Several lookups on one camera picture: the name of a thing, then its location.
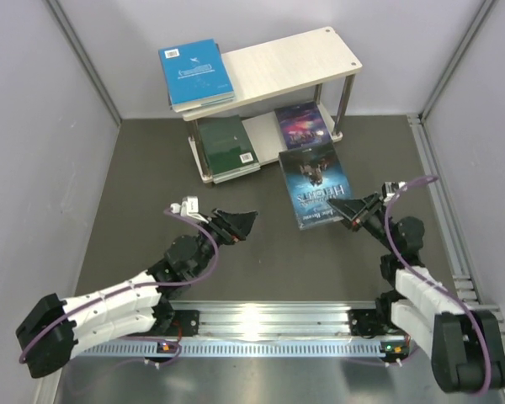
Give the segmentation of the dark blue Wuthering Heights book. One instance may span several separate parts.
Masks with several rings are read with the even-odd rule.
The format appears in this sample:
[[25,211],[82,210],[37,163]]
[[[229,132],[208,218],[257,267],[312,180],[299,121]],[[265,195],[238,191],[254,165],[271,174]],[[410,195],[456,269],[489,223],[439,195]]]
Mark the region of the dark blue Wuthering Heights book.
[[282,151],[279,165],[299,229],[342,219],[328,201],[353,196],[332,142]]

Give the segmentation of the purple galaxy cover book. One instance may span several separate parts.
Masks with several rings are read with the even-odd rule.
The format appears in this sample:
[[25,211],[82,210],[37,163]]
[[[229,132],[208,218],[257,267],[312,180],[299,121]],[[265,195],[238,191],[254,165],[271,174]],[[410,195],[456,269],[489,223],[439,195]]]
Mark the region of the purple galaxy cover book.
[[314,101],[277,108],[274,113],[288,150],[331,140],[330,130]]

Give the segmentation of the black glossy book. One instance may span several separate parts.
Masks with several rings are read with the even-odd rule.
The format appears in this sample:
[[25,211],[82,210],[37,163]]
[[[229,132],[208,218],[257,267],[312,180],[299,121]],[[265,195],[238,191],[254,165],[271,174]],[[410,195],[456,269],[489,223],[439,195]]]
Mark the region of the black glossy book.
[[194,108],[217,94],[220,52],[213,39],[160,50],[160,57],[174,110]]

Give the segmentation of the bright blue book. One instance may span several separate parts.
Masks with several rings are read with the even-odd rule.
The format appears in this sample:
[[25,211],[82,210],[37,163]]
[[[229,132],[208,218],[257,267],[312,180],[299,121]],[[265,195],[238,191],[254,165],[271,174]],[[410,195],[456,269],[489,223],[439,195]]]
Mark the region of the bright blue book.
[[158,51],[173,111],[182,113],[235,98],[234,88],[212,39]]

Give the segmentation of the dark green book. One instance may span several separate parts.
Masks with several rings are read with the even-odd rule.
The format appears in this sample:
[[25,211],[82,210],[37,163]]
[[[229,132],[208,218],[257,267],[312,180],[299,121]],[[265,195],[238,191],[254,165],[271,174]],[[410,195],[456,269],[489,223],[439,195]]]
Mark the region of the dark green book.
[[260,167],[257,154],[238,115],[201,123],[199,135],[214,177],[248,172]]

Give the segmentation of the pale grey-green book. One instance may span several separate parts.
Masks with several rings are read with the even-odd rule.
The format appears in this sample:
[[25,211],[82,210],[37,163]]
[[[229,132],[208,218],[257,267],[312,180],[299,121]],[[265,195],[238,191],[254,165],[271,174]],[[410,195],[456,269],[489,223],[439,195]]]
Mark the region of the pale grey-green book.
[[248,175],[250,173],[254,173],[256,171],[259,171],[260,168],[261,168],[261,165],[259,163],[254,163],[254,164],[249,164],[244,167],[240,167],[240,168],[230,170],[230,171],[227,171],[224,173],[214,174],[212,176],[213,182],[215,184],[223,183],[223,182],[232,180],[234,178],[239,178],[244,175]]

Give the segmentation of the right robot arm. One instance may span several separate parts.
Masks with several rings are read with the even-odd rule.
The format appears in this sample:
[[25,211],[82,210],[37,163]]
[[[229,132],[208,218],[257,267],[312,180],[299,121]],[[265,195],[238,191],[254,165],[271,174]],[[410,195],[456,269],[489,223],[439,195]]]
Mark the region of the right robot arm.
[[413,216],[393,221],[388,213],[393,199],[374,193],[328,200],[350,231],[365,229],[388,250],[380,271],[392,289],[375,301],[378,328],[405,332],[428,356],[445,393],[505,388],[505,352],[496,316],[471,309],[433,278],[420,258],[423,222]]

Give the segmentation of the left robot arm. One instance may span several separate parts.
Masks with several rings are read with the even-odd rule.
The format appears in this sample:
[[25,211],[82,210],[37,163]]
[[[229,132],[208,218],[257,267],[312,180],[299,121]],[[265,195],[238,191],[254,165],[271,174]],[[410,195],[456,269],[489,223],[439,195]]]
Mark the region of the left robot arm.
[[19,362],[34,379],[62,369],[84,351],[131,334],[163,334],[173,326],[171,299],[211,276],[223,246],[249,236],[257,211],[200,213],[198,200],[171,204],[165,215],[197,232],[177,237],[162,258],[131,279],[84,295],[42,297],[18,326]]

